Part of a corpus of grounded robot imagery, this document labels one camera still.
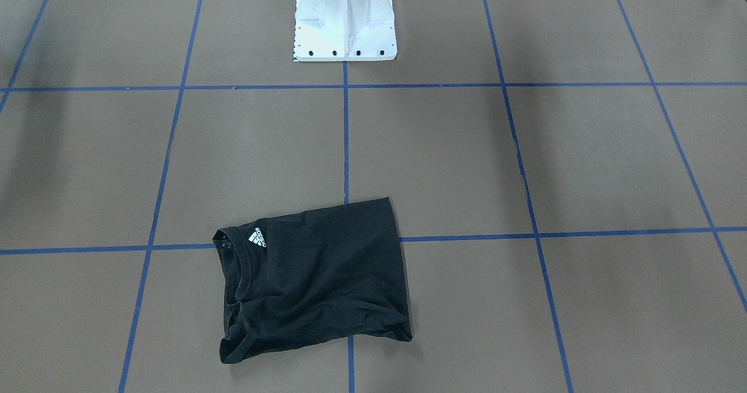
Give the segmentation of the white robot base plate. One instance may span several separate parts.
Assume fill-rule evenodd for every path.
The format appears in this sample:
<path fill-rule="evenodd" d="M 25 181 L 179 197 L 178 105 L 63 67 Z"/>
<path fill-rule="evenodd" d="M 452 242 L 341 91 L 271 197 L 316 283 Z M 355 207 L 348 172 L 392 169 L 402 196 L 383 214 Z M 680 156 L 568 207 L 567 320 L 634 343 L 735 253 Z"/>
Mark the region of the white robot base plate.
<path fill-rule="evenodd" d="M 397 58 L 393 0 L 295 0 L 294 61 Z"/>

